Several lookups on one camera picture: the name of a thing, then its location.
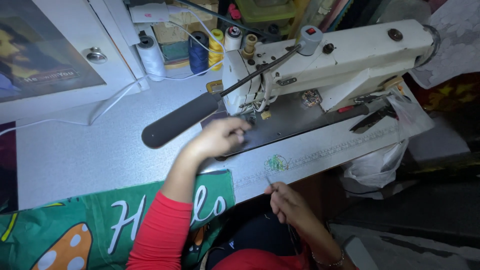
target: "cabinet knob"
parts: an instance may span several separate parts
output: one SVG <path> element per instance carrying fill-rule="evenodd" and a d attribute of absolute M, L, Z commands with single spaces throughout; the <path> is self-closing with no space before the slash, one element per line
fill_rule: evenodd
<path fill-rule="evenodd" d="M 98 47 L 91 47 L 90 53 L 87 54 L 87 59 L 94 64 L 103 64 L 107 62 L 107 56 L 102 53 Z"/>

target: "gray table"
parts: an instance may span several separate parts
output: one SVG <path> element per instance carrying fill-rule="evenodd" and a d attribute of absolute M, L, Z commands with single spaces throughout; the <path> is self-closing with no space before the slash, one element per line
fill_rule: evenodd
<path fill-rule="evenodd" d="M 200 124 L 156 150 L 142 143 L 143 128 L 205 92 L 208 82 L 219 79 L 220 71 L 185 81 L 150 82 L 152 89 L 125 96 L 91 127 L 47 122 L 18 130 L 19 208 L 165 179 L 181 147 L 201 131 Z M 17 125 L 42 119 L 86 123 L 101 110 L 101 102 L 92 103 L 22 119 Z M 231 170 L 239 203 L 263 192 L 267 174 L 272 181 L 291 183 L 399 140 L 396 122 L 390 118 L 381 120 L 367 134 L 349 132 L 359 119 L 257 148 L 227 161 L 207 160 L 202 171 Z M 284 160 L 283 170 L 266 166 L 265 162 L 274 155 Z"/>

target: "yellow thread spool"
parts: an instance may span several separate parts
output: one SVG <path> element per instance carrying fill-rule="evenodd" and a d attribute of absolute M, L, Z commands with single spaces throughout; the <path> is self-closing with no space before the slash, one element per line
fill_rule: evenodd
<path fill-rule="evenodd" d="M 212 35 L 223 44 L 223 32 L 220 29 L 213 29 L 212 30 Z M 218 43 L 217 40 L 214 40 L 212 37 L 208 39 L 208 48 L 212 51 L 218 51 L 218 52 L 223 52 L 222 47 Z M 220 53 L 212 53 L 208 52 L 208 67 L 213 66 L 215 63 L 221 61 L 223 58 L 223 54 Z M 211 70 L 217 71 L 220 70 L 222 67 L 222 64 L 218 64 L 215 67 L 213 67 Z"/>

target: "sewing machine bed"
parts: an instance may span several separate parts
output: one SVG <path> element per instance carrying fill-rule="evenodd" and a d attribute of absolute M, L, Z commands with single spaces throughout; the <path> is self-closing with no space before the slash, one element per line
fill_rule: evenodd
<path fill-rule="evenodd" d="M 262 147 L 280 140 L 322 128 L 340 121 L 344 121 L 365 113 L 364 109 L 354 107 L 351 110 L 339 113 L 337 111 L 323 112 L 320 105 L 306 107 L 302 103 L 303 92 L 296 92 L 277 97 L 271 104 L 272 116 L 263 120 L 261 113 L 253 111 L 238 115 L 250 122 L 253 128 L 245 133 L 245 142 L 225 156 L 216 158 L 219 161 L 240 153 Z M 228 117 L 223 101 L 219 101 L 219 109 L 201 122 L 202 128 L 214 119 Z"/>

